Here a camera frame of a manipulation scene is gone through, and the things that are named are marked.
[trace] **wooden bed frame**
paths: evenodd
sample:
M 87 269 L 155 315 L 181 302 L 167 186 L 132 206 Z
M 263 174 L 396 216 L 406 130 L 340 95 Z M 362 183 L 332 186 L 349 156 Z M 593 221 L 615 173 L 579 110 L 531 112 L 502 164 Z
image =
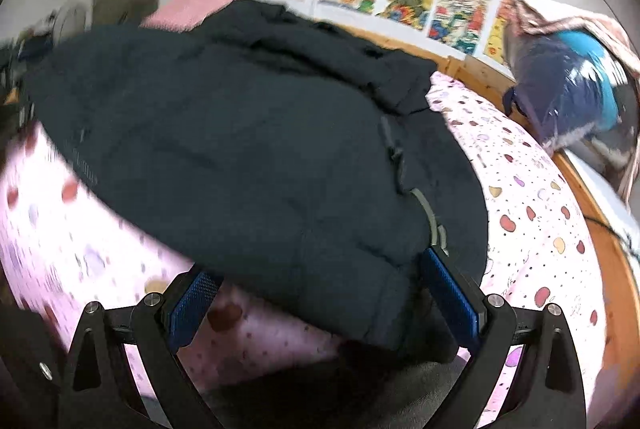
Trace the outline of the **wooden bed frame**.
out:
M 392 50 L 405 50 L 417 57 L 433 60 L 438 70 L 462 82 L 467 88 L 488 99 L 499 110 L 502 109 L 502 95 L 513 85 L 513 81 L 482 63 L 475 57 L 467 56 L 464 61 L 456 58 L 444 58 L 409 43 L 389 39 L 357 28 L 344 27 L 353 35 Z M 516 110 L 510 116 L 530 131 L 529 122 Z M 553 161 L 562 173 L 574 193 L 575 199 L 584 216 L 598 219 L 609 225 L 599 205 L 587 189 L 574 165 L 562 152 L 554 155 Z M 615 377 L 616 391 L 606 391 L 611 398 L 626 402 L 629 394 L 637 395 L 640 379 L 640 299 L 638 286 L 634 279 L 627 256 L 615 236 L 607 229 L 587 221 L 594 248 L 600 264 L 607 315 L 607 338 L 602 369 L 610 371 Z

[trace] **metal screw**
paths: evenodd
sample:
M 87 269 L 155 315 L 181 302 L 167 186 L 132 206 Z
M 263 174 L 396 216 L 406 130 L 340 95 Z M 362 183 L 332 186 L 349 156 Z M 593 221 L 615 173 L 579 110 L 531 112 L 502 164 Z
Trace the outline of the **metal screw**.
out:
M 98 301 L 91 301 L 91 303 L 84 307 L 84 311 L 88 314 L 92 314 L 98 310 L 98 308 L 100 308 L 100 303 L 98 303 Z
M 51 375 L 51 370 L 49 369 L 49 366 L 47 364 L 45 364 L 44 362 L 41 362 L 40 363 L 40 370 L 41 370 L 42 374 L 44 375 L 45 379 L 53 380 L 53 375 Z
M 562 309 L 557 304 L 551 303 L 546 307 L 546 309 L 549 310 L 549 313 L 553 315 L 560 315 L 562 313 Z
M 502 296 L 497 294 L 491 294 L 487 298 L 487 301 L 489 301 L 489 304 L 491 306 L 495 306 L 496 308 L 500 308 L 504 304 L 504 299 L 502 298 Z
M 147 306 L 156 306 L 162 300 L 162 296 L 156 292 L 145 295 L 145 304 Z

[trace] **black jacket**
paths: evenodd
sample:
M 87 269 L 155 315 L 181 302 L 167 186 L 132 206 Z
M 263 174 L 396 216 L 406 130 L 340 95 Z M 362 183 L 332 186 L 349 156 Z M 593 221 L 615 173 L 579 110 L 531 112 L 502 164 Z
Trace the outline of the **black jacket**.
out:
M 452 357 L 418 300 L 429 229 L 409 191 L 429 200 L 476 282 L 487 216 L 426 102 L 435 70 L 236 1 L 186 34 L 97 28 L 57 48 L 26 88 L 84 183 L 143 231 L 318 327 Z

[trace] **plastic bag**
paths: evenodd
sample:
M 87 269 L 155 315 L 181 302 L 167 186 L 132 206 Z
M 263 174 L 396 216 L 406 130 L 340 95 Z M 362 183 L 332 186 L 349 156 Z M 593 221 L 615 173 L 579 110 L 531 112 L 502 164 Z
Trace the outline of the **plastic bag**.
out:
M 504 33 L 516 86 L 504 95 L 529 119 L 549 153 L 583 141 L 616 170 L 629 160 L 638 132 L 638 98 L 622 65 L 586 32 Z

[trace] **black fabric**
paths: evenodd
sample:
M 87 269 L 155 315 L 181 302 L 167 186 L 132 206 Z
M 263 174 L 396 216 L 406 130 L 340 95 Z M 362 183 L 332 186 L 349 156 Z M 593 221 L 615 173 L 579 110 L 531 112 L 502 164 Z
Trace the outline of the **black fabric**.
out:
M 60 45 L 25 87 L 93 192 L 186 256 L 318 327 L 455 355 L 422 309 L 419 188 L 479 282 L 476 175 L 425 99 L 436 65 L 282 6 L 236 1 L 188 34 L 126 25 Z

